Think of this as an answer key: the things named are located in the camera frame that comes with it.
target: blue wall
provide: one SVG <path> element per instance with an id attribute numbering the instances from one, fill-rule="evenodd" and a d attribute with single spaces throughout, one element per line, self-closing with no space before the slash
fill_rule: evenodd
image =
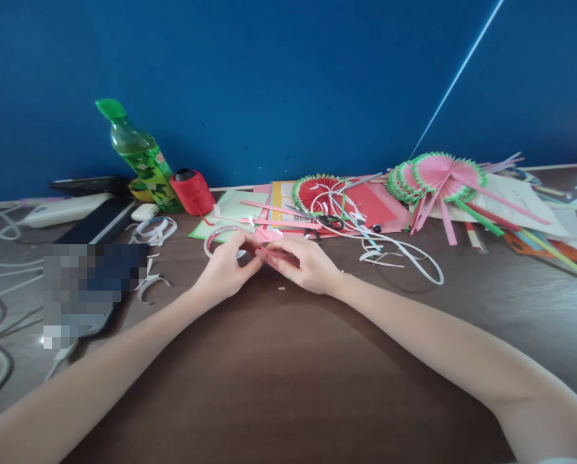
<path id="1" fill-rule="evenodd" d="M 99 97 L 211 186 L 393 166 L 494 4 L 0 0 L 0 200 L 132 174 Z M 425 150 L 577 162 L 577 0 L 507 0 Z"/>

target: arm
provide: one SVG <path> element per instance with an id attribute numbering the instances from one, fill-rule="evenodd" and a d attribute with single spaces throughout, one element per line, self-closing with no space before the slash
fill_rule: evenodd
<path id="1" fill-rule="evenodd" d="M 352 306 L 480 400 L 497 417 L 519 462 L 577 458 L 577 395 L 528 356 L 460 319 L 341 273 L 313 242 L 283 239 L 271 246 L 300 260 L 296 268 L 269 258 L 281 273 Z"/>
<path id="2" fill-rule="evenodd" d="M 57 463 L 114 406 L 188 325 L 234 295 L 262 265 L 239 267 L 237 251 L 257 243 L 235 233 L 215 250 L 198 282 L 170 305 L 117 335 L 0 415 L 0 462 Z"/>

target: green paper strip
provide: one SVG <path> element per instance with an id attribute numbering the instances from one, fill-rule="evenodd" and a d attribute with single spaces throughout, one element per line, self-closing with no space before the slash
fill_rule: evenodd
<path id="1" fill-rule="evenodd" d="M 495 234 L 496 236 L 500 237 L 502 235 L 505 235 L 505 232 L 503 232 L 501 229 L 499 229 L 499 227 L 497 227 L 496 225 L 494 225 L 492 222 L 490 222 L 489 220 L 487 220 L 484 216 L 482 216 L 481 214 L 479 214 L 476 211 L 473 211 L 471 208 L 469 208 L 467 205 L 465 205 L 463 202 L 461 201 L 454 201 L 454 204 L 456 206 L 458 206 L 462 211 L 464 211 L 467 214 L 470 214 L 471 216 L 473 216 L 481 225 L 483 225 L 486 229 L 488 229 L 490 232 L 492 232 L 493 234 Z"/>

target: spool of thread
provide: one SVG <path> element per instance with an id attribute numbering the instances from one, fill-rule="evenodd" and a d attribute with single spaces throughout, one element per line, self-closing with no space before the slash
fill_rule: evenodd
<path id="1" fill-rule="evenodd" d="M 206 180 L 198 171 L 179 169 L 170 179 L 170 185 L 192 216 L 204 216 L 213 211 L 215 200 Z"/>

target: paper fan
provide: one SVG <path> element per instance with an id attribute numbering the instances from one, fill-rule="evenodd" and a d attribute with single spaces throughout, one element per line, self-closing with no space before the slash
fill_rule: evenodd
<path id="1" fill-rule="evenodd" d="M 502 203 L 515 211 L 524 214 L 542 224 L 548 221 L 534 215 L 520 206 L 495 195 L 484 187 L 487 177 L 483 169 L 468 159 L 458 159 L 448 153 L 432 152 L 420 155 L 412 162 L 405 162 L 397 166 L 389 176 L 387 188 L 396 198 L 405 202 L 416 202 L 413 216 L 409 223 L 411 234 L 419 231 L 425 223 L 434 204 L 438 204 L 447 241 L 456 245 L 449 211 L 445 203 L 453 202 L 460 209 L 472 215 L 477 221 L 497 235 L 504 232 L 488 221 L 481 214 L 473 211 L 468 205 L 477 192 Z"/>
<path id="2" fill-rule="evenodd" d="M 331 190 L 337 191 L 349 183 L 327 174 L 302 177 L 293 187 L 293 201 L 304 211 L 332 214 L 337 208 L 329 196 L 321 194 Z"/>

